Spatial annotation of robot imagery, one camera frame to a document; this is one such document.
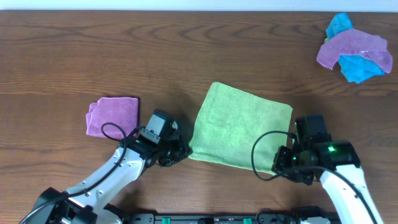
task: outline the green towel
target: green towel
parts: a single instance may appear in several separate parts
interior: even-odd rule
[[[214,82],[195,121],[191,159],[243,169],[251,167],[251,148],[268,131],[288,131],[292,107]],[[272,162],[287,136],[270,134],[254,152],[258,171],[274,174]]]

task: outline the purple towel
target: purple towel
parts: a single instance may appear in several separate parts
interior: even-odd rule
[[[112,122],[123,128],[129,134],[137,127],[138,99],[130,97],[102,97],[96,103],[90,104],[86,114],[87,135],[105,138],[101,133],[104,123]],[[104,132],[112,138],[123,138],[119,129],[105,126]]]
[[[317,62],[332,69],[340,55],[360,55],[372,60],[387,73],[392,69],[392,56],[387,50],[387,41],[360,30],[349,29],[335,35],[321,46]]]

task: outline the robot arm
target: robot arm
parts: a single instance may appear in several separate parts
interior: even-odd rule
[[[354,184],[369,206],[377,223],[382,224],[383,221],[380,214],[373,203],[368,188],[366,187],[362,168],[349,164],[336,166],[335,171]],[[320,181],[335,205],[342,223],[373,223],[365,208],[365,204],[362,203],[351,187],[349,187],[340,178],[328,171],[324,171],[320,177]]]
[[[115,165],[120,158],[122,151],[122,147],[117,148],[112,158],[103,166],[91,174],[87,179],[78,183],[76,186],[66,189],[66,191],[69,194],[73,194],[83,190],[87,186],[91,186],[96,183]],[[135,181],[142,174],[144,166],[145,160],[140,158],[140,155],[137,152],[127,149],[122,163],[120,163],[119,167],[104,181],[102,181],[93,190],[87,192],[86,194],[69,198],[69,200],[81,208],[84,208],[85,206],[91,206],[93,208],[93,212],[99,215],[97,223],[100,223],[100,220],[104,219],[104,217],[101,218],[100,214],[104,212],[103,209],[105,205],[107,205],[124,186],[132,181]],[[113,219],[115,221],[112,223],[121,223],[121,220],[119,220],[116,215]]]
[[[351,143],[332,141],[320,115],[296,119],[295,128],[292,149],[279,148],[272,171],[278,174],[292,170],[283,176],[307,185],[312,184],[315,176],[328,192],[343,224],[382,224]]]
[[[122,223],[122,216],[109,211],[109,201],[145,169],[154,164],[172,166],[192,152],[181,134],[178,120],[161,110],[155,110],[137,137],[134,133],[122,139],[112,158],[85,180],[64,193],[53,188],[43,192],[34,211],[45,203],[48,205],[33,214],[27,223]]]

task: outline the blue towel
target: blue towel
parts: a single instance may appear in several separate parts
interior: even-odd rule
[[[347,13],[339,13],[331,20],[330,25],[326,29],[328,39],[333,38],[336,34],[354,26],[351,23]],[[342,55],[338,59],[342,74],[349,82],[361,83],[375,75],[384,75],[373,61],[365,59],[359,55]]]

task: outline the microfiber cloth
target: microfiber cloth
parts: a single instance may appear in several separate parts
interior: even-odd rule
[[[328,39],[332,39],[336,34],[353,28],[347,13],[338,13],[326,29],[326,36]],[[338,63],[340,64],[342,74],[349,82],[361,83],[375,75],[384,75],[383,70],[373,61],[359,55],[340,55]]]
[[[340,55],[360,55],[372,60],[385,72],[391,72],[392,56],[387,50],[387,41],[378,35],[356,29],[340,32],[321,46],[317,62],[332,69]]]
[[[252,169],[251,148],[268,131],[288,131],[292,107],[214,82],[200,108],[193,137],[191,159]],[[255,149],[258,171],[273,174],[272,163],[286,135],[270,134]]]
[[[87,135],[105,138],[101,133],[104,123],[112,122],[120,126],[126,134],[137,127],[138,99],[130,97],[102,97],[96,103],[90,104],[86,114]],[[119,129],[105,126],[104,132],[112,138],[123,138]]]

